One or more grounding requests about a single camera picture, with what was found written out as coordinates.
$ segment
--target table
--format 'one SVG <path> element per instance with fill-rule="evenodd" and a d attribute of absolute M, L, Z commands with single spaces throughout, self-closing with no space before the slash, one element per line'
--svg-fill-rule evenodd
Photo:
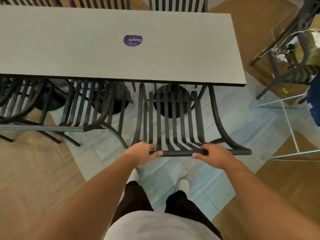
<path fill-rule="evenodd" d="M 0 74 L 246 84 L 229 14 L 3 5 L 0 19 Z"/>
<path fill-rule="evenodd" d="M 121 136 L 125 97 L 121 105 L 119 129 L 111 126 L 112 108 L 116 85 L 112 81 L 142 82 L 139 90 L 138 121 L 133 143 L 140 141 L 143 113 L 143 140 L 147 138 L 147 110 L 149 128 L 152 128 L 152 108 L 162 103 L 165 120 L 165 142 L 168 151 L 164 156 L 190 156 L 201 152 L 205 143 L 200 100 L 209 87 L 212 112 L 221 138 L 211 143 L 226 142 L 235 155 L 249 155 L 251 150 L 235 143 L 222 126 L 214 95 L 213 85 L 245 86 L 246 79 L 229 14 L 157 12 L 132 10 L 105 10 L 89 8 L 54 8 L 30 6 L 0 6 L 0 77 L 14 79 L 47 78 L 84 80 L 69 87 L 63 119 L 58 126 L 43 124 L 1 124 L 2 130 L 36 131 L 89 131 L 108 129 L 127 148 Z M 88 100 L 86 124 L 80 125 L 82 109 L 74 116 L 82 85 L 93 92 L 93 81 L 101 81 L 96 95 L 81 95 L 80 108 Z M 144 83 L 202 84 L 197 95 L 193 91 L 174 89 L 157 91 L 155 97 L 146 97 Z M 88 124 L 93 100 L 94 118 L 97 117 L 99 96 L 103 93 L 101 116 Z M 173 142 L 180 149 L 175 151 L 169 138 L 169 103 L 173 122 Z M 191 110 L 195 109 L 197 137 L 191 133 Z M 177 139 L 177 110 L 187 113 L 191 143 L 186 141 L 184 116 L 181 120 L 182 144 Z M 161 115 L 157 110 L 157 150 L 161 150 Z"/>

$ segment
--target person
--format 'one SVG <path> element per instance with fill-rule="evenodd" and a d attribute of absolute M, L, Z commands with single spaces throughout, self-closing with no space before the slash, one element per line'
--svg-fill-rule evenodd
<path fill-rule="evenodd" d="M 263 185 L 229 150 L 213 144 L 204 144 L 202 149 L 208 150 L 208 156 L 194 153 L 193 157 L 226 172 L 246 215 L 244 220 L 257 239 L 320 239 L 320 226 Z M 112 165 L 86 182 L 32 239 L 98 240 L 110 224 L 105 240 L 221 239 L 210 220 L 187 199 L 189 183 L 185 179 L 178 182 L 177 192 L 168 197 L 165 213 L 153 211 L 137 183 L 135 170 L 162 155 L 161 151 L 149 155 L 150 150 L 154 146 L 145 142 L 127 149 Z"/>

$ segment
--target finger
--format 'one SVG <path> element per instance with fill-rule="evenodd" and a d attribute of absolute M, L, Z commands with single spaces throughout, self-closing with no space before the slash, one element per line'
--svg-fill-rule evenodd
<path fill-rule="evenodd" d="M 207 151 L 209 151 L 210 145 L 209 144 L 203 144 L 200 148 L 201 149 L 206 149 Z"/>
<path fill-rule="evenodd" d="M 155 146 L 153 144 L 149 144 L 149 147 L 150 147 L 150 151 L 155 150 Z"/>
<path fill-rule="evenodd" d="M 202 155 L 201 153 L 193 153 L 193 158 L 200 159 L 202 161 L 206 161 L 207 156 Z"/>
<path fill-rule="evenodd" d="M 156 151 L 156 152 L 150 154 L 149 157 L 150 157 L 150 160 L 152 160 L 152 159 L 155 159 L 156 157 L 160 157 L 162 155 L 163 155 L 162 151 Z"/>

